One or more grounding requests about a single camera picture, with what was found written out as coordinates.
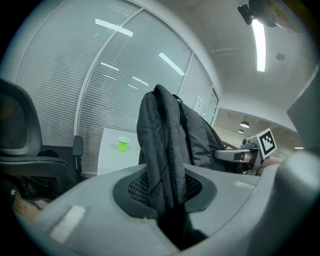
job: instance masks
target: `window blinds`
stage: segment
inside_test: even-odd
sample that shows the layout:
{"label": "window blinds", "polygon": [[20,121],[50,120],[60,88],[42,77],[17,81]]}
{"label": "window blinds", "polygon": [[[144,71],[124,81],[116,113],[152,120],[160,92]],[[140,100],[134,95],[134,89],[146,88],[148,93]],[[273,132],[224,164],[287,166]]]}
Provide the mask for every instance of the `window blinds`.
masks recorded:
{"label": "window blinds", "polygon": [[82,166],[84,172],[93,175],[97,172],[104,127],[136,132],[144,95],[157,84],[177,94],[192,55],[176,33],[146,11],[137,14],[123,29],[98,59],[80,108]]}
{"label": "window blinds", "polygon": [[183,100],[184,104],[193,109],[197,96],[199,95],[203,101],[202,109],[199,114],[203,117],[210,100],[212,88],[213,85],[208,78],[207,73],[204,71],[198,58],[193,55],[178,96]]}
{"label": "window blinds", "polygon": [[72,146],[75,113],[85,76],[115,29],[138,10],[117,0],[68,0],[28,46],[16,83],[30,94],[45,145]]}
{"label": "window blinds", "polygon": [[3,56],[0,65],[0,77],[12,83],[16,81],[20,63],[39,28],[52,12],[65,0],[44,0],[25,19]]}

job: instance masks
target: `green cup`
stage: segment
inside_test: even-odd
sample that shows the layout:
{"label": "green cup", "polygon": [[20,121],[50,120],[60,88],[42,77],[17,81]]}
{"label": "green cup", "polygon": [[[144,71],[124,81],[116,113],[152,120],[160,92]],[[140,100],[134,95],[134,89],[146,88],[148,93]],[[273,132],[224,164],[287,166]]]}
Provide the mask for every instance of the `green cup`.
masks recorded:
{"label": "green cup", "polygon": [[119,141],[118,142],[118,151],[126,152],[127,146],[130,142],[130,139],[128,139],[127,137],[119,137],[118,141]]}

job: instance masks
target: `mesh chair back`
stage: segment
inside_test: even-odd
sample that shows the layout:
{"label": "mesh chair back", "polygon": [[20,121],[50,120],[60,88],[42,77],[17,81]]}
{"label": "mesh chair back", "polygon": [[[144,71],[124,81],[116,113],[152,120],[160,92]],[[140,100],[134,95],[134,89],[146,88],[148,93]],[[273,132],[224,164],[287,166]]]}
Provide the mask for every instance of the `mesh chair back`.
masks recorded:
{"label": "mesh chair back", "polygon": [[35,157],[42,145],[35,106],[18,85],[0,79],[0,156]]}

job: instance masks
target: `white table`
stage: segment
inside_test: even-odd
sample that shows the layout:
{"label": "white table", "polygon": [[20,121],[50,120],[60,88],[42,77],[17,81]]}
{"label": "white table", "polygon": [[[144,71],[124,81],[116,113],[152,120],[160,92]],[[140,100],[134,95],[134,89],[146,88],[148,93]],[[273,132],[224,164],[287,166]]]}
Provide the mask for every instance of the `white table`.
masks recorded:
{"label": "white table", "polygon": [[[125,152],[118,151],[118,137],[130,139]],[[138,165],[139,153],[140,145],[135,132],[104,128],[100,144],[97,175],[108,174]]]}

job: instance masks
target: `glass wall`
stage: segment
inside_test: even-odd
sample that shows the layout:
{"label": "glass wall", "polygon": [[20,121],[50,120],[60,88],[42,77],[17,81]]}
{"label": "glass wall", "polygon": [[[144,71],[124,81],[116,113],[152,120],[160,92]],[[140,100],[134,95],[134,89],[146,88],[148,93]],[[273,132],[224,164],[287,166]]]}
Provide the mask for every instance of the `glass wall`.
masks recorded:
{"label": "glass wall", "polygon": [[178,94],[191,55],[175,32],[144,10],[123,26],[102,52],[83,96],[78,134],[84,170],[97,169],[105,127],[136,132],[147,92],[160,84]]}
{"label": "glass wall", "polygon": [[[72,146],[79,93],[97,53],[137,7],[118,0],[68,0],[33,37],[16,84],[30,94],[45,145]],[[110,24],[96,24],[96,19]]]}
{"label": "glass wall", "polygon": [[196,111],[203,117],[212,89],[213,84],[210,78],[198,58],[193,55],[178,96],[191,109],[195,108],[195,104],[199,100],[201,107],[197,108]]}

